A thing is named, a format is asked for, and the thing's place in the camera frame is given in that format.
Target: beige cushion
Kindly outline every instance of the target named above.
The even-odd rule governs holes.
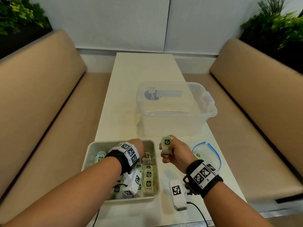
[[[210,71],[303,175],[303,75],[237,39]]]
[[[85,70],[63,30],[1,60],[0,196]]]
[[[81,171],[95,140],[110,74],[87,73],[0,205],[0,224]]]
[[[207,124],[247,201],[283,198],[303,186],[210,74],[184,74],[202,84],[215,101],[217,116]]]

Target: white table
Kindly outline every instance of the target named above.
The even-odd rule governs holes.
[[[171,54],[117,53],[95,141],[128,140],[138,137],[136,124],[140,115],[136,112],[136,91],[141,82],[150,80],[185,82]],[[206,123],[201,135],[178,138],[191,149],[203,141],[209,142],[221,157],[220,175],[225,184],[245,200]],[[181,212],[174,209],[169,181],[172,179],[182,181],[184,174],[172,164],[162,163],[158,150],[159,137],[146,139],[156,144],[160,195],[149,202],[104,204],[95,226],[162,226],[203,220],[192,205]],[[199,207],[206,220],[211,220],[201,197],[187,196],[186,199]]]

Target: black cable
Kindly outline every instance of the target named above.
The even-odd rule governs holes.
[[[202,214],[201,210],[198,208],[198,206],[196,206],[196,205],[195,205],[194,203],[192,203],[192,202],[186,202],[186,203],[187,203],[187,204],[192,204],[192,205],[194,205],[194,206],[199,210],[200,214],[202,215],[202,217],[203,217],[203,219],[204,219],[204,221],[205,221],[206,226],[208,227],[207,221],[205,220],[205,217],[203,216],[203,214]]]
[[[127,187],[126,184],[117,184],[117,185],[115,185],[115,186],[113,187],[113,189],[114,189],[116,186],[125,186],[125,187]]]
[[[98,210],[98,212],[97,212],[96,219],[95,219],[95,222],[94,222],[94,224],[93,224],[93,226],[92,226],[92,227],[94,227],[94,226],[95,226],[95,223],[96,223],[96,220],[97,220],[97,217],[98,217],[99,211],[100,211],[100,209],[99,209],[99,210]]]

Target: black wrist strap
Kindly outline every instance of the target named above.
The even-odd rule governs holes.
[[[118,151],[118,150],[112,150],[111,152],[109,152],[105,156],[105,158],[109,157],[109,156],[115,157],[116,159],[119,160],[119,162],[121,164],[121,167],[122,167],[121,175],[123,175],[126,172],[130,172],[134,168],[134,166],[136,165],[136,163],[135,163],[130,167],[129,164],[128,164],[128,160],[125,157],[125,155],[122,152]]]
[[[186,170],[186,174],[183,181],[189,187],[192,194],[200,194],[202,198],[204,198],[218,182],[223,181],[215,168],[203,160],[196,160],[190,164]]]

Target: black planter box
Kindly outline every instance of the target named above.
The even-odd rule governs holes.
[[[273,41],[245,31],[240,40],[303,74],[303,42],[288,44],[281,49],[277,49]]]
[[[0,35],[0,59],[24,47],[25,45],[37,40],[38,38],[48,34],[53,29],[41,28],[36,24],[30,24],[20,27],[18,33],[8,33],[8,35]]]

